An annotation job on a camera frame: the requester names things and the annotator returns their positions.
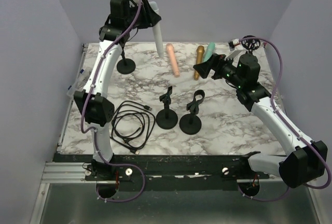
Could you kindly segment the gold microphone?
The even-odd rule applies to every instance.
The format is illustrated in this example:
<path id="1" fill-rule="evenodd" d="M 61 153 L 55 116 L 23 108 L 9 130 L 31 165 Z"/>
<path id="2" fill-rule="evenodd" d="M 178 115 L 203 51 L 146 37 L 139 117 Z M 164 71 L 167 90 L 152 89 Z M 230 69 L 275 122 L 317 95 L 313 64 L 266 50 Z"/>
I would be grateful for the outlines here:
<path id="1" fill-rule="evenodd" d="M 205 48 L 202 45 L 199 45 L 196 49 L 196 65 L 200 64 L 203 60 L 203 55 L 205 53 Z M 194 71 L 193 78 L 194 80 L 198 80 L 200 77 L 197 71 Z"/>

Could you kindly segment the green microphone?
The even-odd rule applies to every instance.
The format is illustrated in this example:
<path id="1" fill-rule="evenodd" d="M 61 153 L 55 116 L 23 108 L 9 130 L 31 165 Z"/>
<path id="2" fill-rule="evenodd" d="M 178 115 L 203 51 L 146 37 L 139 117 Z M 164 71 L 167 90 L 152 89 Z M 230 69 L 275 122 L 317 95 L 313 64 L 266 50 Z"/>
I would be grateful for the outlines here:
<path id="1" fill-rule="evenodd" d="M 210 42 L 204 52 L 202 62 L 206 62 L 211 57 L 211 55 L 214 53 L 214 50 L 215 50 L 215 43 Z"/>

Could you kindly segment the pink microphone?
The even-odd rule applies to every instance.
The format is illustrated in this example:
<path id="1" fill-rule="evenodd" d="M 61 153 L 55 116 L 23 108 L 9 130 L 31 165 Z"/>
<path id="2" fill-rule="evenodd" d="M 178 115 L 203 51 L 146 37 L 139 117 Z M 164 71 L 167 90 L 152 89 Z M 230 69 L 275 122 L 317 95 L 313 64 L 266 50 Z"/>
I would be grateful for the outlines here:
<path id="1" fill-rule="evenodd" d="M 173 45 L 171 43 L 166 44 L 166 50 L 167 50 L 167 53 L 168 53 L 169 58 L 170 58 L 173 74 L 177 78 L 177 77 L 180 76 L 180 72 L 179 72 L 179 69 L 178 69 L 178 64 L 177 64 L 177 60 L 176 60 L 176 57 L 175 57 Z"/>

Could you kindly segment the black tripod shock-mount stand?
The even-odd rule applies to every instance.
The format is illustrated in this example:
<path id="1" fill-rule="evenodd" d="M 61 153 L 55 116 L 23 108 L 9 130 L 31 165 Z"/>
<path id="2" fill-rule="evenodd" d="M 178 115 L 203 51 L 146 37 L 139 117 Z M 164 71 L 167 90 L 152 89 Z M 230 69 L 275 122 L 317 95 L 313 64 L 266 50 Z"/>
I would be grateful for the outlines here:
<path id="1" fill-rule="evenodd" d="M 240 42 L 246 52 L 250 54 L 252 54 L 253 51 L 257 50 L 261 45 L 260 40 L 253 39 L 253 37 L 253 35 L 244 36 Z"/>

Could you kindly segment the black round-base clamp stand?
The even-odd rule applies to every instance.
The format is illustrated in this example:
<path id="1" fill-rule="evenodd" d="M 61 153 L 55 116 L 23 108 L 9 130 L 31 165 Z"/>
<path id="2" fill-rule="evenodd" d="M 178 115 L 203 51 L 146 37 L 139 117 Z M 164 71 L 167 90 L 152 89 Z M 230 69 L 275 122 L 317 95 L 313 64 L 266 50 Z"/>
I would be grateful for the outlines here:
<path id="1" fill-rule="evenodd" d="M 199 113 L 199 105 L 204 101 L 205 92 L 203 90 L 197 90 L 193 94 L 193 100 L 186 105 L 186 110 L 189 111 L 181 117 L 179 127 L 182 132 L 188 135 L 197 134 L 202 127 L 202 122 L 197 116 Z"/>

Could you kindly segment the black round-base clip stand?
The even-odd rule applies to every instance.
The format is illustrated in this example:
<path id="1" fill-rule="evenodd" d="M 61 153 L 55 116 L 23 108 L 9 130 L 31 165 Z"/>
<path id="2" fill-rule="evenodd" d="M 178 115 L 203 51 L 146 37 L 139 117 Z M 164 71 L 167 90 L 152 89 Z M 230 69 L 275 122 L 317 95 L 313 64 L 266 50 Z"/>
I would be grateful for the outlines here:
<path id="1" fill-rule="evenodd" d="M 172 86 L 169 86 L 167 92 L 159 96 L 159 101 L 163 103 L 164 109 L 160 110 L 156 116 L 157 125 L 164 129 L 170 130 L 174 128 L 178 122 L 178 115 L 170 109 Z"/>

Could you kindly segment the white microphone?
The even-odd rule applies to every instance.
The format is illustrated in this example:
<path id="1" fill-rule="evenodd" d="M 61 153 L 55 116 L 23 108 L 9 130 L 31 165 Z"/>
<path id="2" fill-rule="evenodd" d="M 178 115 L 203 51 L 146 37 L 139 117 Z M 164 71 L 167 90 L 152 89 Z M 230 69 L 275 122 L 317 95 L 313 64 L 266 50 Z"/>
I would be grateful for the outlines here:
<path id="1" fill-rule="evenodd" d="M 159 8 L 158 8 L 157 3 L 154 1 L 149 2 L 149 3 L 151 5 L 152 9 L 154 10 L 154 12 L 159 15 Z M 155 26 L 153 26 L 153 34 L 154 34 L 158 57 L 162 58 L 164 56 L 164 48 L 163 48 L 160 21 Z"/>

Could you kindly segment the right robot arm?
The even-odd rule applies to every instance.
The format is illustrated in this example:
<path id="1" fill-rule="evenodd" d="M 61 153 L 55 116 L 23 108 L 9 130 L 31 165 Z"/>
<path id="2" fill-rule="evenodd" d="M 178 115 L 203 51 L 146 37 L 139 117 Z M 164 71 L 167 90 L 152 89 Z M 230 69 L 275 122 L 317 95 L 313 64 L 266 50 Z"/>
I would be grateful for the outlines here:
<path id="1" fill-rule="evenodd" d="M 225 55 L 213 54 L 206 62 L 194 65 L 201 78 L 214 71 L 212 79 L 224 79 L 236 88 L 239 102 L 258 117 L 281 144 L 285 156 L 252 152 L 239 164 L 239 173 L 251 178 L 257 172 L 279 176 L 291 188 L 296 188 L 324 175 L 327 146 L 305 135 L 277 107 L 272 95 L 258 82 L 258 59 L 245 53 L 237 66 Z"/>

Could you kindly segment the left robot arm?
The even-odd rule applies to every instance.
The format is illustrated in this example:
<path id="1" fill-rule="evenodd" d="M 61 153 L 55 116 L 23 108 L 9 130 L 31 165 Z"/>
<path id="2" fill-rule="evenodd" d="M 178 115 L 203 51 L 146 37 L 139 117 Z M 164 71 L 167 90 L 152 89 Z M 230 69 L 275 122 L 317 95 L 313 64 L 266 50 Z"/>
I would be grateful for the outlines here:
<path id="1" fill-rule="evenodd" d="M 99 53 L 91 75 L 80 91 L 75 91 L 74 101 L 81 113 L 81 131 L 91 131 L 94 154 L 91 172 L 102 179 L 114 176 L 110 164 L 114 152 L 110 144 L 109 126 L 115 107 L 107 98 L 108 85 L 113 70 L 130 74 L 135 63 L 125 57 L 124 47 L 132 29 L 152 28 L 158 56 L 164 56 L 161 15 L 156 2 L 149 0 L 110 0 L 110 14 L 99 29 Z"/>

